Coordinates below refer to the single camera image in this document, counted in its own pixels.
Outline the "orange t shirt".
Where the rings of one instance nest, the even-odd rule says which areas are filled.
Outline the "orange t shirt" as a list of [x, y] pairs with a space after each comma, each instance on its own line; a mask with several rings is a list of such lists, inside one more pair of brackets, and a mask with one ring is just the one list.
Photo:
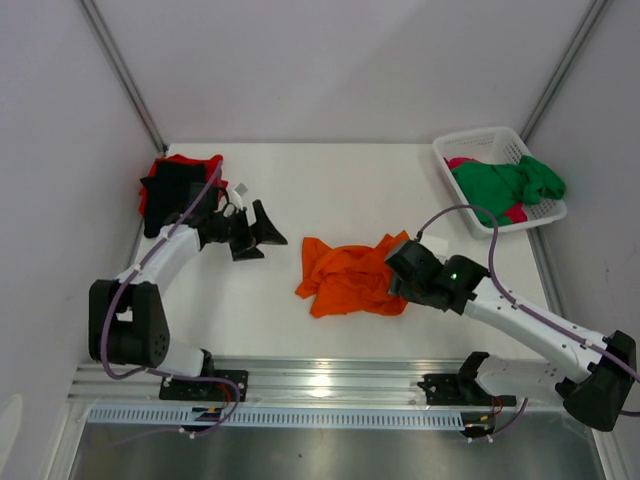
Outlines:
[[384, 235], [374, 246], [344, 245], [331, 247], [315, 237], [302, 241], [302, 281], [295, 294], [311, 297], [310, 314], [316, 318], [367, 312], [398, 316], [407, 301], [388, 292], [392, 270], [386, 256], [409, 239], [402, 231]]

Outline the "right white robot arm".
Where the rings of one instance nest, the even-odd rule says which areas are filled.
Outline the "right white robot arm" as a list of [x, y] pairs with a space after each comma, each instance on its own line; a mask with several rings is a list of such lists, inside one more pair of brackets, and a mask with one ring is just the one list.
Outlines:
[[637, 381], [636, 342], [583, 328], [499, 286], [490, 270], [461, 255], [440, 261], [415, 240], [402, 242], [385, 259], [390, 293], [418, 305], [487, 324], [544, 358], [544, 363], [471, 354], [456, 380], [468, 403], [487, 396], [520, 396], [562, 405], [584, 425], [610, 432]]

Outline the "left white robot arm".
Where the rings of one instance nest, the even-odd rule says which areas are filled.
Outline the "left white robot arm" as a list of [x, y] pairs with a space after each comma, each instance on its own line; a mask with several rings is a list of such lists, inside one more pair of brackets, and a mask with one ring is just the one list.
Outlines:
[[137, 263], [113, 279], [97, 280], [89, 290], [88, 347], [113, 379], [114, 365], [134, 373], [161, 372], [182, 378], [182, 388], [197, 400], [216, 390], [211, 354], [172, 338], [163, 295], [205, 246], [230, 248], [235, 261], [263, 258], [260, 245], [284, 245], [286, 238], [269, 219], [261, 201], [252, 204], [253, 221], [240, 195], [202, 182], [192, 183], [188, 205], [163, 222], [155, 242]]

